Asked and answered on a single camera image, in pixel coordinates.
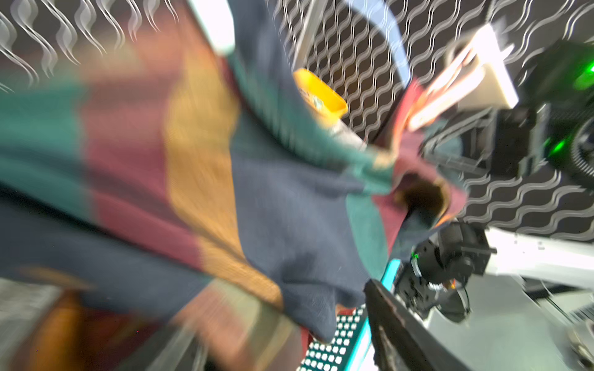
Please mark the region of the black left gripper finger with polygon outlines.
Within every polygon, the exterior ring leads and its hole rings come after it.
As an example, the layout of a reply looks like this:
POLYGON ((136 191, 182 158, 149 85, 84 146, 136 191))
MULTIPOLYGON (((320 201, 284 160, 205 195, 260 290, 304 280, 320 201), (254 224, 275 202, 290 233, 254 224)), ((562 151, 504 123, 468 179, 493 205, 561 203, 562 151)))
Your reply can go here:
POLYGON ((374 363, 379 370, 468 369, 380 281, 368 281, 364 293, 374 346, 374 363))

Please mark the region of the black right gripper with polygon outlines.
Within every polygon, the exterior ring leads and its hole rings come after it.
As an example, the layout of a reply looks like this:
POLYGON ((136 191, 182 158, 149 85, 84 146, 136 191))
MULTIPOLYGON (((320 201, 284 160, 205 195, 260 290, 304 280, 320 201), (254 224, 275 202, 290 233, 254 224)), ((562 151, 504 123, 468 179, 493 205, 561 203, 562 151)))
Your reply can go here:
POLYGON ((463 112, 426 139, 420 154, 461 173, 525 178, 543 161, 543 108, 463 112))

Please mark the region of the pink clothespin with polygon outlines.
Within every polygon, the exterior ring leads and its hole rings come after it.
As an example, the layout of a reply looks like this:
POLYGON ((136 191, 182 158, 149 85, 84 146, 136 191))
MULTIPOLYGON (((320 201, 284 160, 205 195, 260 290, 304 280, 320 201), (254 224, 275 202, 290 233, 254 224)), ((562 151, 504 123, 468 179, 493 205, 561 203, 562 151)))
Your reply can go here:
POLYGON ((484 70, 482 66, 471 66, 475 56, 475 48, 465 46, 431 82, 408 113, 406 128, 409 131, 417 131, 430 125, 480 85, 484 70))

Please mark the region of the white hanger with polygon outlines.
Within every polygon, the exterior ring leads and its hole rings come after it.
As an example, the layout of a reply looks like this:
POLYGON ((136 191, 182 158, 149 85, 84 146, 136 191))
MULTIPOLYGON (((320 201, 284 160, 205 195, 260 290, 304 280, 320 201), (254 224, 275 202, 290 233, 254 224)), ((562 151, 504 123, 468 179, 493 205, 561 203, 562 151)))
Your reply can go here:
POLYGON ((388 44, 393 65, 400 82, 407 87, 411 82, 411 71, 404 47, 404 40, 398 21, 386 1, 382 0, 350 0, 348 6, 361 14, 372 26, 379 30, 388 44))

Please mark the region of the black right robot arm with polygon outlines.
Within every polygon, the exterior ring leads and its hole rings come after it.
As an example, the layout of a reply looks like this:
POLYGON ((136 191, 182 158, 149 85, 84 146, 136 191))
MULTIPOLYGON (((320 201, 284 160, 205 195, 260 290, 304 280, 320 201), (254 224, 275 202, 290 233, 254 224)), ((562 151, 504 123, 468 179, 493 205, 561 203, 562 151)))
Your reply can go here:
MULTIPOLYGON (((546 161, 586 191, 593 189, 593 49, 558 41, 526 67, 527 103, 490 110, 433 135, 425 159, 491 176, 529 176, 546 161)), ((413 251, 394 283, 404 306, 422 318, 441 309, 473 275, 520 276, 592 289, 593 249, 584 237, 547 230, 454 222, 413 251)))

